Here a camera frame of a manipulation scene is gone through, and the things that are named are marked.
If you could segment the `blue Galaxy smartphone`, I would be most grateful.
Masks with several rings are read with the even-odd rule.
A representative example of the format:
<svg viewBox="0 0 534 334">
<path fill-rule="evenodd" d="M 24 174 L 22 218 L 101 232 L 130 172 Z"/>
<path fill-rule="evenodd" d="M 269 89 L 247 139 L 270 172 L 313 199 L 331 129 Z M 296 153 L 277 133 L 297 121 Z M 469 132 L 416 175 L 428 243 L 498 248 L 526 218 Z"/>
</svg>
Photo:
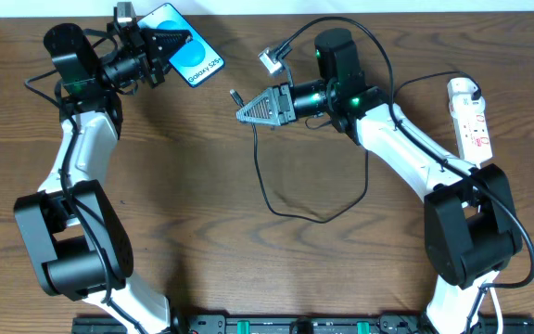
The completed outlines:
<svg viewBox="0 0 534 334">
<path fill-rule="evenodd" d="M 163 31 L 188 30 L 191 40 L 169 58 L 176 72 L 190 87 L 198 87 L 225 67 L 224 59 L 170 3 L 165 3 L 138 21 L 140 28 Z"/>
</svg>

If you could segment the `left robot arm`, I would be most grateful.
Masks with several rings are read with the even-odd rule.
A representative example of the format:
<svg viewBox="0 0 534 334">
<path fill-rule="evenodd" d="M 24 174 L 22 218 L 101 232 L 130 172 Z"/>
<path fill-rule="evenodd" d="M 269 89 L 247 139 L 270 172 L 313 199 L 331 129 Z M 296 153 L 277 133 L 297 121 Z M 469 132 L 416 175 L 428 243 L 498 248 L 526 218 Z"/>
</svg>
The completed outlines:
<svg viewBox="0 0 534 334">
<path fill-rule="evenodd" d="M 42 290 L 97 306 L 130 333 L 186 333 L 186 318 L 134 270 L 130 239 L 103 184 L 122 126 L 124 96 L 157 86 L 188 30 L 114 19 L 105 30 L 62 23 L 44 36 L 57 76 L 51 103 L 63 132 L 53 168 L 14 215 Z"/>
</svg>

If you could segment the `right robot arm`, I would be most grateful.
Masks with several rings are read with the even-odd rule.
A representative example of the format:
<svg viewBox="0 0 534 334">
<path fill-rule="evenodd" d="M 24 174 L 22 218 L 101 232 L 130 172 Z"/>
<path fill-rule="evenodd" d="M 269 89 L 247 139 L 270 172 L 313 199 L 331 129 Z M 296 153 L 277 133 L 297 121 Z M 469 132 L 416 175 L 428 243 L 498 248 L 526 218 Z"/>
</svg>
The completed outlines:
<svg viewBox="0 0 534 334">
<path fill-rule="evenodd" d="M 324 114 L 339 133 L 384 161 L 423 202 L 426 256 L 438 275 L 417 329 L 482 330 L 483 299 L 501 287 L 498 275 L 511 259 L 533 245 L 506 174 L 491 162 L 479 85 L 465 74 L 451 75 L 449 110 L 458 144 L 451 153 L 404 115 L 395 101 L 397 85 L 383 90 L 366 81 L 350 31 L 323 31 L 314 47 L 317 80 L 269 87 L 241 103 L 236 118 L 278 127 Z"/>
</svg>

